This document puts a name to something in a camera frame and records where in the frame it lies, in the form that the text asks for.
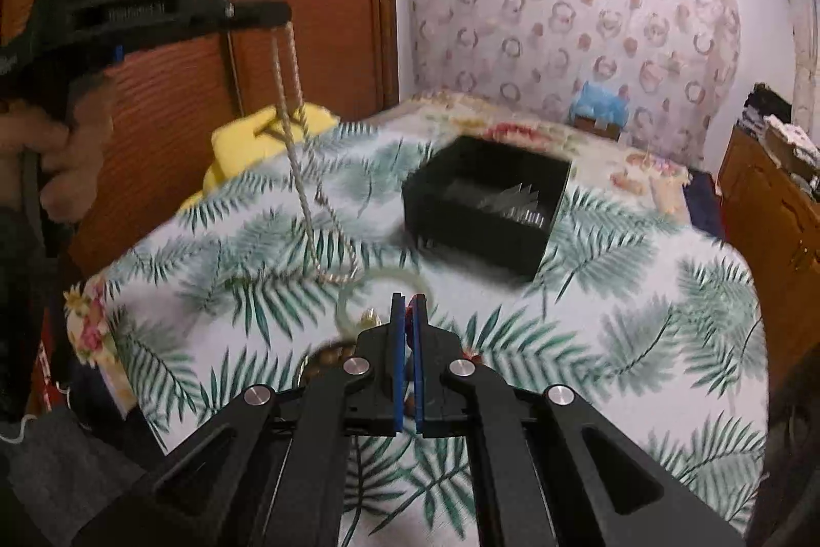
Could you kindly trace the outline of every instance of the leaf print tablecloth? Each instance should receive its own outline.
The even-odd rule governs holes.
[[[407,245],[400,188],[429,143],[363,124],[315,142],[306,179],[321,175],[367,268],[351,318],[366,306],[388,313],[393,289],[411,293],[388,285],[403,269],[429,286],[431,321],[470,354],[528,390],[575,388],[742,531],[767,382],[760,309],[736,251],[570,182],[536,279],[501,281]],[[318,212],[317,225],[317,253],[338,267],[343,240]],[[165,450],[245,386],[290,387],[308,351],[339,338],[338,294],[310,277],[283,157],[157,229],[105,282],[118,355]],[[419,439],[409,424],[392,440],[355,438],[340,540],[477,544],[471,494],[462,439]]]

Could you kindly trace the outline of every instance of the silver screw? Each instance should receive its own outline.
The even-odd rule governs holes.
[[[475,370],[476,365],[470,360],[453,360],[450,362],[450,373],[453,375],[459,375],[462,378],[467,378],[469,375],[473,375]]]
[[[245,390],[245,403],[251,406],[264,406],[271,400],[271,390],[265,386],[253,386]]]
[[[362,375],[370,371],[370,362],[364,357],[351,357],[344,361],[342,367],[350,375]]]
[[[559,406],[569,406],[575,401],[575,393],[567,386],[552,386],[547,390],[547,398]]]

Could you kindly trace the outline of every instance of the wooden nightstand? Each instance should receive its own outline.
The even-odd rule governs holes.
[[[820,205],[739,128],[719,184],[727,239],[749,263],[760,298],[774,391],[820,342]]]

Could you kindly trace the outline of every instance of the patterned wallpaper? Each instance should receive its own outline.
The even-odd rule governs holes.
[[[629,101],[622,137],[697,166],[737,68],[735,0],[412,0],[417,87],[563,121],[584,82]]]

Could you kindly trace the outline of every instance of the black box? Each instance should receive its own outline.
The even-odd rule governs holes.
[[[520,147],[458,137],[404,182],[404,224],[415,240],[432,240],[532,280],[547,247],[571,164]],[[453,199],[455,183],[503,192],[518,184],[538,192],[540,227]]]

